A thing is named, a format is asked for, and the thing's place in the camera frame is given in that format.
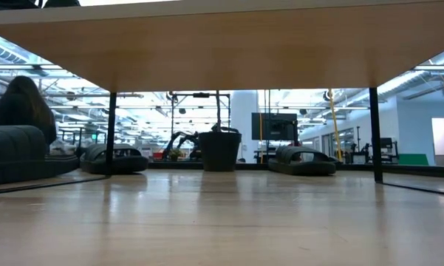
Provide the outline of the black aluminium table frame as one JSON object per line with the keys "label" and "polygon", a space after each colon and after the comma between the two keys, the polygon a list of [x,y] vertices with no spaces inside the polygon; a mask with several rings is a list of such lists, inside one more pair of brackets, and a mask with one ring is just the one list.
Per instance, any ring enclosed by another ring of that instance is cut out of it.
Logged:
{"label": "black aluminium table frame", "polygon": [[[148,164],[149,169],[183,169],[183,170],[203,170],[202,163],[191,162],[152,162]],[[237,163],[236,170],[246,171],[264,171],[268,170],[266,164],[254,164],[254,163]],[[366,165],[339,165],[337,167],[340,171],[373,171],[373,166]],[[410,174],[427,177],[443,177],[444,178],[444,166],[402,166],[385,164],[382,165],[384,173],[392,174]]]}

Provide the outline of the wooden shelf black metal frame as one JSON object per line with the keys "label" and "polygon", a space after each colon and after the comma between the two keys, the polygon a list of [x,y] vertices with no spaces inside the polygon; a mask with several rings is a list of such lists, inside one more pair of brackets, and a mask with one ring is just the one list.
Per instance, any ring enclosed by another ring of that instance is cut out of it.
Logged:
{"label": "wooden shelf black metal frame", "polygon": [[109,91],[378,87],[444,50],[444,0],[0,0],[0,36]]}

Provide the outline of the green board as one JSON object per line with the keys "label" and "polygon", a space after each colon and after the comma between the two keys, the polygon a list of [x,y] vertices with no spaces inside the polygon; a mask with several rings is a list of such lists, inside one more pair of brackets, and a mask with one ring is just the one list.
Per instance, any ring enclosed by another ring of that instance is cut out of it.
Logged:
{"label": "green board", "polygon": [[429,166],[425,154],[399,154],[397,163],[406,166]]}

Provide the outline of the person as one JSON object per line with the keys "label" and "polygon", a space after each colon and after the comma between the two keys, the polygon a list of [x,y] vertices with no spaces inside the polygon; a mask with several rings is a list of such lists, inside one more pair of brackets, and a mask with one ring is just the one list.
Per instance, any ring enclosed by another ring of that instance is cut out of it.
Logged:
{"label": "person", "polygon": [[0,97],[0,126],[34,126],[41,130],[47,145],[56,140],[55,116],[35,82],[26,76],[16,76]]}

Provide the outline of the green plant in black pot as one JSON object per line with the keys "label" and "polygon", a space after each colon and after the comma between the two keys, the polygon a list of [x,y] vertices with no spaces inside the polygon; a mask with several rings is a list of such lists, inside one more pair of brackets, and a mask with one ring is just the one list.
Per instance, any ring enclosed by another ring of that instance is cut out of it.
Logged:
{"label": "green plant in black pot", "polygon": [[228,132],[202,132],[199,146],[205,171],[234,171],[242,135]]}

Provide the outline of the black monitor on stand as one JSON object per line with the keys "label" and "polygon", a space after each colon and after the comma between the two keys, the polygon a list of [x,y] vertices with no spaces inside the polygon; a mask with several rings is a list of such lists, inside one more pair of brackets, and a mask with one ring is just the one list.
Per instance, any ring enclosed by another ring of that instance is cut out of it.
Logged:
{"label": "black monitor on stand", "polygon": [[297,141],[296,114],[252,113],[252,140]]}

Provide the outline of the workstation with black monitor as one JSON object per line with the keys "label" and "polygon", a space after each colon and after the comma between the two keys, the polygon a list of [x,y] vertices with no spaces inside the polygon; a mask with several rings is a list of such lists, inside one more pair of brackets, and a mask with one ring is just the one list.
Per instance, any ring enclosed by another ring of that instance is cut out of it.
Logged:
{"label": "workstation with black monitor", "polygon": [[[397,141],[391,137],[380,139],[381,162],[385,164],[398,164],[399,154]],[[352,145],[352,151],[346,156],[350,164],[373,164],[372,145],[366,143],[357,149],[357,145]]]}

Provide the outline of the black metal rig frame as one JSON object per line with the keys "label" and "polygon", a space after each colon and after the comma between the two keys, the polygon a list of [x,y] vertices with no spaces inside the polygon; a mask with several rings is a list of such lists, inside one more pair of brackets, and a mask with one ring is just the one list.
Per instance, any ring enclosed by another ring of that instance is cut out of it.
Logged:
{"label": "black metal rig frame", "polygon": [[222,106],[224,106],[228,110],[228,125],[230,126],[231,122],[231,94],[224,93],[221,94],[219,91],[215,93],[210,92],[192,92],[192,93],[180,93],[180,92],[169,92],[167,94],[171,101],[171,133],[174,133],[174,116],[175,109],[186,99],[186,98],[215,98],[216,101],[216,122],[215,125],[218,130],[220,130],[220,126],[222,124]]}

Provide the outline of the black rubber slide sandal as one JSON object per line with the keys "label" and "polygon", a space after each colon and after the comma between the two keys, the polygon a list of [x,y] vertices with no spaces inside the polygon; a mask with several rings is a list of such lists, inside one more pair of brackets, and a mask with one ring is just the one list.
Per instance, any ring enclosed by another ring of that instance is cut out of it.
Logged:
{"label": "black rubber slide sandal", "polygon": [[50,155],[43,133],[34,126],[0,126],[0,185],[56,177],[74,171],[74,154]]}
{"label": "black rubber slide sandal", "polygon": [[112,163],[106,162],[106,144],[88,146],[80,157],[80,167],[90,174],[132,174],[148,168],[148,158],[129,144],[114,144]]}
{"label": "black rubber slide sandal", "polygon": [[294,176],[330,176],[336,165],[324,153],[303,146],[281,146],[268,160],[271,171]]}

